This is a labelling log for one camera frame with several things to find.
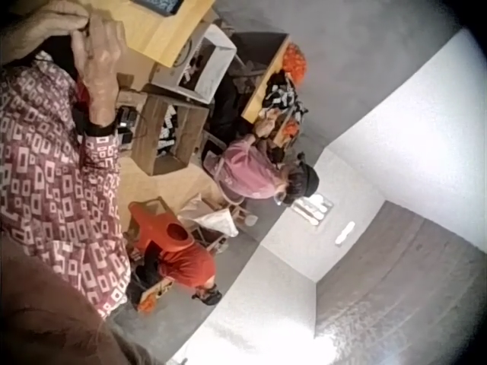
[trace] black hat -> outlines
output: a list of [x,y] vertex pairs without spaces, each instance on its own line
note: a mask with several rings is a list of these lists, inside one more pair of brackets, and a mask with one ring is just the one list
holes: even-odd
[[304,152],[298,154],[298,160],[300,161],[299,166],[304,172],[304,196],[309,198],[317,192],[318,185],[320,184],[320,178],[316,172],[316,170],[305,163],[305,156]]
[[320,178],[316,172],[316,170],[308,165],[307,163],[301,164],[301,168],[304,171],[304,175],[306,176],[306,186],[304,188],[304,196],[309,198],[317,192],[318,185],[320,184]]

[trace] red shirt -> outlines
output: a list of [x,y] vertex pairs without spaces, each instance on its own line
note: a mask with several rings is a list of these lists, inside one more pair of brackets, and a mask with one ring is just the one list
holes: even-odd
[[187,287],[199,287],[216,274],[215,260],[199,243],[178,252],[161,253],[161,275]]

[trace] gray floor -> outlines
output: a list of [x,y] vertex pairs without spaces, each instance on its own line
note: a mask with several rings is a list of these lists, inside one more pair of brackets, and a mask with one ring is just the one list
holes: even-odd
[[217,0],[240,31],[283,30],[306,54],[308,131],[328,145],[458,30],[437,0]]
[[[429,0],[217,0],[216,7],[238,30],[290,33],[306,53],[309,72],[299,92],[310,114],[298,146],[310,163],[459,29]],[[282,213],[272,202],[253,202],[249,208],[259,215],[258,224],[232,240],[217,258],[223,292]],[[124,306],[109,321],[166,361],[210,312],[176,288],[150,316]]]
[[[242,233],[232,239],[227,251],[217,256],[217,284],[222,293],[234,283],[258,245],[257,241]],[[160,361],[167,361],[212,311],[211,307],[198,300],[191,300],[192,294],[183,287],[175,287],[150,315],[143,316],[126,304],[108,320],[129,340],[147,348]]]

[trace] wooden box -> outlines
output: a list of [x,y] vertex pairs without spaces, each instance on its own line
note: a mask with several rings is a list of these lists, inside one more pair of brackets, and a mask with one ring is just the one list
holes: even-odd
[[[167,108],[177,108],[176,143],[166,156],[158,157],[158,142]],[[149,176],[164,175],[188,166],[198,147],[208,109],[169,97],[149,94],[135,130],[132,159]]]

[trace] patterned shirt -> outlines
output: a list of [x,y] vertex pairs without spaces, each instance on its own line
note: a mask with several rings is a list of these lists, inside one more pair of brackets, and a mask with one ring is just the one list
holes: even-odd
[[2,69],[2,230],[105,317],[125,303],[130,277],[116,205],[118,139],[78,142],[76,83],[47,53],[37,59],[45,61]]

